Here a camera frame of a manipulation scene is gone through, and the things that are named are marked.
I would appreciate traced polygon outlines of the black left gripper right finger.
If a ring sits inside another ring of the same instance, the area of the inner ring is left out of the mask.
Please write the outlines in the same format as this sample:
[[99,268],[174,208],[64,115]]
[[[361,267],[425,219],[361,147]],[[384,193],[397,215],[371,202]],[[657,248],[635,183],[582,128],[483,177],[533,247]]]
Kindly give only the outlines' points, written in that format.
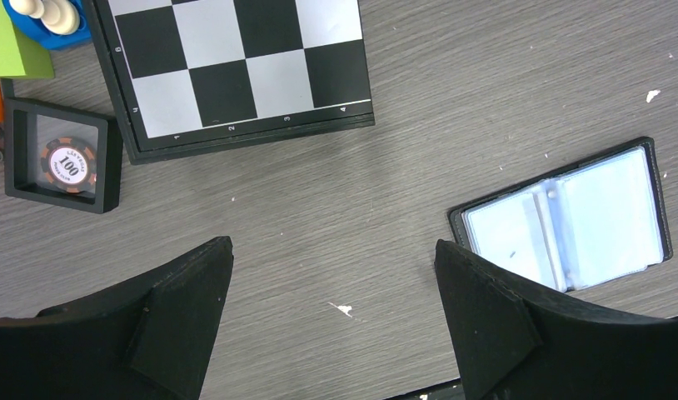
[[678,317],[602,307],[436,243],[436,280],[469,399],[678,399]]

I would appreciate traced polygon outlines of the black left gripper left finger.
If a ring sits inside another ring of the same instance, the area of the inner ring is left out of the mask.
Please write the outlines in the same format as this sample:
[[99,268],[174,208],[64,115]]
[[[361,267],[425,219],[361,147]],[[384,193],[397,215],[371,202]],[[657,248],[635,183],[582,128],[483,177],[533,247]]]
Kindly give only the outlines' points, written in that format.
[[34,317],[0,318],[0,399],[197,399],[233,254],[215,237]]

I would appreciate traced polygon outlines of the black leather card holder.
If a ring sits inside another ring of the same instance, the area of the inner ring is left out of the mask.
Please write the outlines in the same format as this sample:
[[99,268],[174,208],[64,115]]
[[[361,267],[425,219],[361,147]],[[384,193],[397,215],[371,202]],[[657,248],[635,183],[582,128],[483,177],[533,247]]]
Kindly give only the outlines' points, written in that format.
[[565,293],[671,259],[655,143],[638,137],[453,207],[458,244]]

